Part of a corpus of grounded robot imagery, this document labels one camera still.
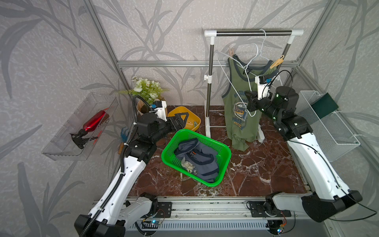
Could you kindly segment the wooden clothespin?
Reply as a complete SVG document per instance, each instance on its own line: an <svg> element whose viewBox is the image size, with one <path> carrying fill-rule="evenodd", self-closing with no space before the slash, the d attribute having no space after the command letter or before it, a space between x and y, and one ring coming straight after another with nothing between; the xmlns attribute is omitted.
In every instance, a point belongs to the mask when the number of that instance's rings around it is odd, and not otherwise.
<svg viewBox="0 0 379 237"><path fill-rule="evenodd" d="M229 48L228 53L229 53L228 57L229 57L230 59L234 59L234 55L235 55L235 50L234 50L234 48Z"/></svg>
<svg viewBox="0 0 379 237"><path fill-rule="evenodd" d="M273 69L273 68L279 69L282 63L284 62L284 59L285 59L285 55L281 55L279 59L277 59L271 64L270 69Z"/></svg>

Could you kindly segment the green tank top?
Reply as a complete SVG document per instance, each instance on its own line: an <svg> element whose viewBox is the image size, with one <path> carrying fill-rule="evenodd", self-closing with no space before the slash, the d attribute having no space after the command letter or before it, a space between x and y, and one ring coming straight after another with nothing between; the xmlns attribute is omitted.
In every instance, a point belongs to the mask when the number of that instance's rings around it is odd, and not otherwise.
<svg viewBox="0 0 379 237"><path fill-rule="evenodd" d="M229 87L222 95L225 109L225 123L228 138L232 141L232 147L236 150L246 151L248 142L257 139L259 122L262 113L249 112L246 107L248 99L246 91L257 92L256 76L269 76L272 79L278 73L277 68L271 68L273 61L268 61L262 67L253 67L242 62L235 54L228 58L229 63Z"/></svg>

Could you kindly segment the white wire hanger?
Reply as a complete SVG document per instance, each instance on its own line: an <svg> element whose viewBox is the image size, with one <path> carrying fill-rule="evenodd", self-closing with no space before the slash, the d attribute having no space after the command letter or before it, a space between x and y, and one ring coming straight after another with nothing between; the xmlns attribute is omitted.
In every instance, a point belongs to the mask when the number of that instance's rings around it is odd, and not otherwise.
<svg viewBox="0 0 379 237"><path fill-rule="evenodd" d="M227 89L222 94L226 109L231 110L226 118L232 119L232 121L235 122L259 119L261 115L260 112L249 112L247 110L248 101L245 96L245 91L257 91L257 85L254 80L247 79L243 74L246 69L245 64L238 60L236 54L234 55L234 59L230 59L227 54L216 51L215 56L226 56L228 61L229 73L227 74L225 72L224 67L221 68L229 82Z"/></svg>
<svg viewBox="0 0 379 237"><path fill-rule="evenodd" d="M262 50L263 50L264 42L266 40L266 31L264 29L260 29L260 31L262 31L264 33L264 39L262 41L260 49L257 50L257 57L260 58L260 59L265 59L265 65L264 65L264 67L265 67L269 63L269 59L266 58L266 57L264 57L264 56L262 56Z"/></svg>

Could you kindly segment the navy blue tank top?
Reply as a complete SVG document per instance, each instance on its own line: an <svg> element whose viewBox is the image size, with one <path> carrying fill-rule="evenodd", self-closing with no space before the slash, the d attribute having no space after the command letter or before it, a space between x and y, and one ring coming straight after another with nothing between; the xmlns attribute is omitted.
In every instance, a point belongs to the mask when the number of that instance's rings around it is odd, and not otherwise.
<svg viewBox="0 0 379 237"><path fill-rule="evenodd" d="M214 183L219 175L218 152L201 143L197 138L179 143L174 151L181 166L190 174L208 183Z"/></svg>

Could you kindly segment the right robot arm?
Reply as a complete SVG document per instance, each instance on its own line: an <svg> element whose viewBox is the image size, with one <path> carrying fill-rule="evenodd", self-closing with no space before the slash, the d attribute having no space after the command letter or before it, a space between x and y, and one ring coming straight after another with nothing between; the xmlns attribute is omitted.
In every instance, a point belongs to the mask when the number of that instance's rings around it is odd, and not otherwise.
<svg viewBox="0 0 379 237"><path fill-rule="evenodd" d="M273 120L274 127L287 142L306 170L313 192L311 194L274 193L267 197L268 209L291 210L307 214L316 222L327 219L356 205L363 200L357 190L351 190L337 175L318 145L308 121L296 115L299 95L291 87L281 86L275 94L270 87L278 76L255 77L256 91L247 90L246 109L259 111Z"/></svg>

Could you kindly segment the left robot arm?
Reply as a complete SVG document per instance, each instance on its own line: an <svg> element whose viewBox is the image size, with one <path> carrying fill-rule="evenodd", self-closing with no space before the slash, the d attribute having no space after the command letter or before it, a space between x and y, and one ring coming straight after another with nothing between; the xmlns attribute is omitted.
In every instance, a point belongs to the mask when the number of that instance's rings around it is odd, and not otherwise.
<svg viewBox="0 0 379 237"><path fill-rule="evenodd" d="M165 101L155 101L149 112L139 116L134 96L135 116L129 142L120 153L120 168L98 203L87 215L79 215L74 227L81 237L123 237L125 232L142 217L157 212L154 195L142 194L135 202L125 206L126 199L148 162L157 150L157 142L166 135L183 129L186 125L180 116L168 117Z"/></svg>

